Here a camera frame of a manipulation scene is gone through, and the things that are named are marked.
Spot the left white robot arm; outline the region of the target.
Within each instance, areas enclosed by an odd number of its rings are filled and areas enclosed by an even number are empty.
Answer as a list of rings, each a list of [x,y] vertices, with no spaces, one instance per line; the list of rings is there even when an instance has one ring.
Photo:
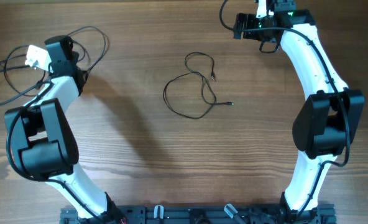
[[[79,164],[79,150],[65,112],[83,90],[88,72],[77,66],[73,39],[58,35],[45,49],[29,46],[26,65],[48,72],[42,90],[21,107],[7,110],[6,154],[21,177],[57,189],[76,209],[64,223],[125,223],[125,215]]]

